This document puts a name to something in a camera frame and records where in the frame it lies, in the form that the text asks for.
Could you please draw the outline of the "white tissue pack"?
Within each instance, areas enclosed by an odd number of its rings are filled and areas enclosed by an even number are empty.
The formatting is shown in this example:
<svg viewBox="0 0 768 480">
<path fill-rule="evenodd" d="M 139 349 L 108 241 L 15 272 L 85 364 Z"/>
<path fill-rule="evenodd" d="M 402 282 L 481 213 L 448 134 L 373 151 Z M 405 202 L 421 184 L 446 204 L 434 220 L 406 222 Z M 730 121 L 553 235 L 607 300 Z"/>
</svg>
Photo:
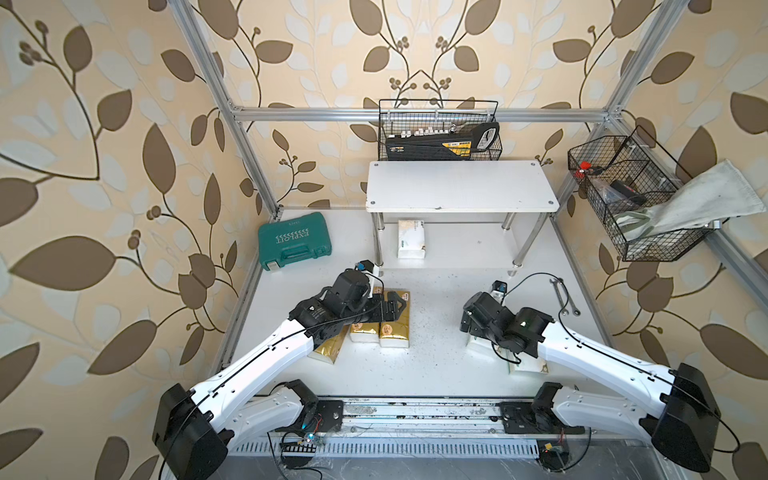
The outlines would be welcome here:
<svg viewBox="0 0 768 480">
<path fill-rule="evenodd" d="M 535 374 L 535 375 L 548 375 L 548 364 L 542 358 L 533 358 L 530 356 L 520 356 L 520 362 L 517 364 L 509 363 L 509 373 L 515 374 Z"/>
<path fill-rule="evenodd" d="M 426 232 L 423 220 L 399 220 L 397 257 L 423 260 L 426 257 Z"/>
<path fill-rule="evenodd" d="M 469 335 L 467 339 L 466 348 L 469 352 L 476 356 L 482 356 L 484 358 L 494 359 L 496 353 L 492 343 L 484 338 Z"/>
</svg>

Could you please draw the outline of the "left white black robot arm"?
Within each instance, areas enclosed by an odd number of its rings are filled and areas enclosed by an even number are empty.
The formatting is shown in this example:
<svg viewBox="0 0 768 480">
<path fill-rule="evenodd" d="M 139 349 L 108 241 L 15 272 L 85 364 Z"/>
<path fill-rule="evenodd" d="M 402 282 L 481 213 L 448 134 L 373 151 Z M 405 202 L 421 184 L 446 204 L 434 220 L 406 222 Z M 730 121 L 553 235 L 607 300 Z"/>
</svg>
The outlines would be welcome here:
<svg viewBox="0 0 768 480">
<path fill-rule="evenodd" d="M 378 269 L 348 268 L 334 284 L 297 303 L 261 344 L 196 386 L 170 387 L 161 397 L 152 441 L 162 475 L 207 479 L 238 443 L 280 428 L 320 425 L 317 395 L 301 380 L 265 388 L 353 324 L 398 320 L 407 302 L 397 292 L 375 292 Z"/>
</svg>

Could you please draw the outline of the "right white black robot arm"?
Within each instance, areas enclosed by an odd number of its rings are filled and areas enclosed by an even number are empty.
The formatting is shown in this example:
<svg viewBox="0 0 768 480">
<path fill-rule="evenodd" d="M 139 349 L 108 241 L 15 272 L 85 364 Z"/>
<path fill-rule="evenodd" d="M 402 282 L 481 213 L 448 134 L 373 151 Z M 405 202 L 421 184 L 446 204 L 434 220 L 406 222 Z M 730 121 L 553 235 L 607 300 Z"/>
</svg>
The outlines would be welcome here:
<svg viewBox="0 0 768 480">
<path fill-rule="evenodd" d="M 464 304 L 460 329 L 510 353 L 565 366 L 610 389 L 603 395 L 543 383 L 530 403 L 538 430 L 605 430 L 647 442 L 690 471 L 710 471 L 721 412 L 699 369 L 688 364 L 670 369 L 625 355 L 538 310 L 512 313 L 486 292 Z"/>
</svg>

